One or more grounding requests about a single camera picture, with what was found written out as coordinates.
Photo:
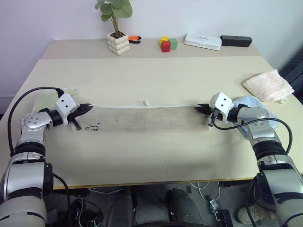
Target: white box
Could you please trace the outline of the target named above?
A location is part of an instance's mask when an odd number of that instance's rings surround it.
[[[222,40],[209,35],[188,33],[185,36],[184,44],[218,51],[222,45]]]

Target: toy block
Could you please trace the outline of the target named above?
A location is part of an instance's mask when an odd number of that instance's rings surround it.
[[[168,40],[169,40],[169,38],[167,36],[161,36],[161,38],[160,38],[160,46],[162,46],[162,42],[163,41],[168,41]]]
[[[178,41],[176,39],[169,39],[170,49],[175,50],[177,48]]]
[[[161,46],[162,52],[170,52],[170,42],[163,41]]]

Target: white wall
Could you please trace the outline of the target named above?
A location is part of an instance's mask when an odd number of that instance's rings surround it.
[[[104,38],[95,0],[0,1],[0,113],[52,39]],[[133,16],[120,30],[143,38],[247,35],[274,68],[303,44],[302,0],[132,0]]]

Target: black cable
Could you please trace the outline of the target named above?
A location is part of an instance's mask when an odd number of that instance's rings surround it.
[[[66,190],[66,197],[67,197],[67,213],[68,213],[68,220],[69,220],[69,226],[71,226],[71,198],[70,198],[70,193],[69,193],[69,190],[68,190],[68,186],[66,184],[66,182],[61,178],[59,177],[58,175],[56,174],[53,174],[53,176],[55,178],[57,178],[59,181],[61,181],[61,183],[64,185],[65,187],[65,190]]]
[[[101,216],[101,215],[103,216],[103,213],[102,213],[101,209],[100,209],[96,204],[94,204],[93,202],[90,202],[90,201],[88,201],[88,200],[82,199],[82,198],[79,197],[79,196],[76,196],[76,197],[77,197],[79,200],[83,200],[83,201],[85,201],[85,202],[87,202],[87,203],[93,205],[95,208],[98,209],[99,215],[100,215],[100,216]]]
[[[250,184],[249,184],[249,186],[248,186],[248,188],[247,188],[247,192],[246,192],[246,206],[245,206],[245,207],[246,207],[246,211],[247,211],[247,213],[248,213],[248,216],[249,216],[249,218],[250,218],[250,221],[251,221],[253,227],[257,227],[257,225],[256,225],[254,219],[253,219],[252,216],[251,216],[250,209],[249,209],[249,205],[250,205],[250,191],[251,191],[251,189],[254,187],[254,185],[255,185],[255,183],[256,183],[256,179],[257,179],[257,177],[255,176],[255,177],[251,180],[251,182],[250,182]]]
[[[235,125],[235,126],[232,126],[232,127],[221,128],[221,127],[219,127],[218,125],[215,124],[214,118],[212,117],[212,123],[213,123],[214,127],[216,127],[217,129],[220,129],[220,130],[237,129],[237,128],[242,127],[242,126],[245,126],[245,125],[248,125],[248,124],[252,124],[252,123],[255,123],[255,122],[261,122],[261,121],[276,121],[276,122],[280,122],[280,123],[282,123],[287,128],[288,134],[289,134],[289,142],[288,142],[288,146],[287,146],[287,149],[286,149],[286,154],[288,154],[289,151],[290,151],[290,148],[292,146],[292,143],[293,143],[293,133],[292,133],[292,130],[290,129],[290,127],[288,126],[288,124],[286,124],[284,121],[282,121],[280,119],[267,117],[267,118],[255,119],[253,121],[246,122],[246,123],[239,124],[239,125]]]
[[[258,200],[257,200],[257,198],[256,198],[256,184],[255,184],[255,186],[254,186],[254,188],[253,188],[253,196],[254,196],[254,200],[255,200],[256,204],[257,204],[259,207],[262,207],[263,209],[268,210],[268,211],[271,211],[271,212],[273,212],[273,213],[276,212],[275,210],[273,210],[273,209],[271,209],[271,208],[267,208],[267,207],[261,205],[260,203],[258,203]]]
[[[291,217],[289,217],[289,218],[286,220],[286,222],[282,225],[282,227],[287,227],[287,223],[288,223],[291,219],[293,219],[293,218],[295,218],[295,217],[297,217],[297,216],[301,216],[301,215],[303,215],[303,213],[299,213],[299,214],[294,214],[294,215],[292,215]]]
[[[13,105],[12,109],[10,110],[9,113],[9,118],[8,118],[8,137],[9,137],[9,149],[10,149],[10,156],[13,156],[14,154],[14,148],[13,148],[13,142],[12,142],[12,138],[11,138],[11,119],[14,113],[15,108],[17,107],[17,105],[20,103],[20,101],[27,96],[29,93],[33,92],[33,91],[37,91],[37,90],[44,90],[44,89],[51,89],[51,90],[56,90],[58,92],[58,95],[61,96],[64,92],[56,87],[36,87],[34,89],[31,89],[29,91],[27,91],[26,93],[24,93]]]

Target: blue cloth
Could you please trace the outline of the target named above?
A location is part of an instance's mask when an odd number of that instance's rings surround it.
[[[256,97],[254,96],[243,96],[240,98],[237,98],[235,100],[233,100],[232,102],[235,106],[238,106],[238,104],[245,104],[248,107],[260,107],[263,108],[265,110],[268,111],[269,117],[272,118],[277,118],[277,116],[272,113],[266,106],[264,106],[262,104],[262,102],[260,100],[258,100]],[[269,121],[269,125],[273,128],[273,129],[277,129],[279,126],[279,123],[276,121]],[[238,130],[243,134],[243,136],[248,140],[249,136],[248,136],[248,130],[245,127],[240,127],[238,128]]]

